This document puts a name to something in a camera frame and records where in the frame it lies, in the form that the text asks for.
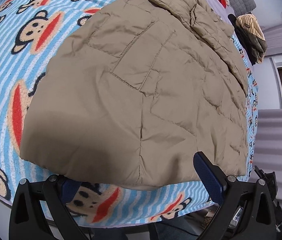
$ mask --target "beige puffer jacket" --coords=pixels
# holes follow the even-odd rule
[[[203,151],[246,173],[247,75],[205,0],[117,0],[70,35],[25,117],[20,157],[78,181],[199,180]]]

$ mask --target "floor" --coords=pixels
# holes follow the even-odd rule
[[[11,209],[0,202],[0,237],[2,240],[9,240],[9,219],[10,219],[10,212]],[[201,233],[202,229],[200,226],[192,222],[191,226],[193,227],[194,231],[197,233]],[[56,228],[51,227],[51,231],[53,235],[59,239],[63,240],[62,236],[60,235],[59,231]],[[130,234],[128,235],[129,240],[149,240],[149,232],[138,233],[138,234]]]

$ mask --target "blue striped blanket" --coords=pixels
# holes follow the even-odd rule
[[[66,37],[113,1],[0,0],[0,198],[6,203],[13,202],[21,178],[42,181],[51,174],[18,156],[24,117],[49,60]],[[248,173],[239,178],[246,181],[252,169],[258,87],[235,36],[233,42],[242,53],[249,78]],[[212,204],[200,181],[153,191],[85,182],[68,208],[80,226],[120,227],[169,219]],[[50,218],[45,205],[44,211]]]

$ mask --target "screw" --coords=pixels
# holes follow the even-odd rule
[[[228,176],[228,181],[230,181],[230,182],[235,182],[236,180],[237,180],[237,179],[236,179],[235,176],[233,176],[233,175]]]
[[[264,186],[264,185],[265,185],[264,179],[259,179],[259,184],[262,185],[262,186]]]
[[[56,181],[57,180],[57,175],[51,175],[50,177],[49,177],[49,180],[51,181],[51,182],[54,182],[54,181]]]
[[[19,183],[20,183],[21,185],[24,185],[24,184],[26,183],[26,179],[20,179]]]

